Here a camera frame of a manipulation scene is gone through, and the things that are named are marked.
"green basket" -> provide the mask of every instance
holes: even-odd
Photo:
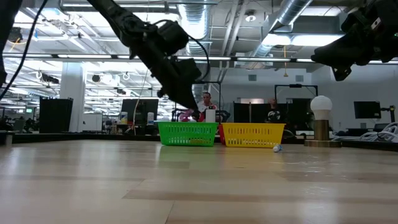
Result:
[[[213,146],[218,123],[158,122],[165,146]]]

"power cord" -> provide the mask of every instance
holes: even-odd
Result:
[[[398,122],[393,122],[387,125],[381,132],[370,131],[360,137],[341,136],[334,138],[333,140],[398,142]]]
[[[155,22],[154,25],[159,24],[159,23],[161,23],[161,22],[167,22],[167,21],[171,21],[171,20],[170,20],[170,19],[161,19],[161,20]],[[203,78],[201,79],[201,80],[203,80],[203,79],[205,79],[205,78],[209,75],[209,73],[210,73],[210,59],[209,59],[208,52],[207,52],[206,48],[203,46],[203,44],[201,44],[201,43],[199,42],[199,40],[196,40],[195,38],[193,38],[193,37],[192,37],[191,35],[189,35],[189,34],[188,34],[188,36],[189,36],[189,38],[191,38],[193,41],[195,41],[195,42],[203,49],[203,51],[205,52],[206,61],[207,61],[207,68],[206,68],[206,73],[205,73],[205,75],[204,75]]]
[[[132,114],[132,128],[133,128],[133,130],[134,130],[134,135],[136,135],[136,111],[137,111],[139,99],[141,98],[142,91],[143,91],[143,89],[144,89],[145,81],[147,80],[148,71],[149,71],[149,70],[147,69],[147,73],[145,74],[145,77],[144,77],[144,79],[142,80],[142,88],[141,88],[141,91],[139,92],[138,100],[137,100],[136,106],[134,107],[134,113]]]
[[[28,36],[27,41],[26,41],[26,46],[25,46],[24,53],[22,54],[21,62],[19,63],[19,66],[18,66],[17,70],[15,71],[14,75],[12,76],[10,82],[7,84],[7,86],[5,87],[3,92],[1,93],[0,100],[3,99],[4,95],[7,93],[8,89],[10,89],[10,87],[11,87],[12,83],[14,82],[14,80],[17,78],[17,76],[19,74],[19,71],[24,66],[26,54],[27,54],[27,51],[29,49],[29,45],[30,45],[30,41],[32,40],[33,33],[35,31],[35,26],[36,26],[37,20],[39,19],[39,16],[42,13],[42,10],[43,10],[44,6],[47,4],[47,1],[48,0],[44,0],[42,5],[40,6],[39,10],[37,11],[35,19],[33,20],[33,23],[32,23],[32,28],[30,28],[29,36]]]

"red object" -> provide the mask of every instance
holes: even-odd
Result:
[[[205,120],[205,114],[204,113],[200,113],[199,119],[197,122],[203,122]]]
[[[220,141],[223,145],[225,145],[225,135],[224,135],[224,128],[222,124],[218,125],[218,133],[220,134]]]

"lamp base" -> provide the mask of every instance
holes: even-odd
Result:
[[[341,142],[339,142],[339,141],[305,140],[304,146],[308,146],[308,147],[341,147]]]

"wooden floor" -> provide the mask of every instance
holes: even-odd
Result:
[[[398,153],[63,141],[0,149],[0,223],[398,223]]]

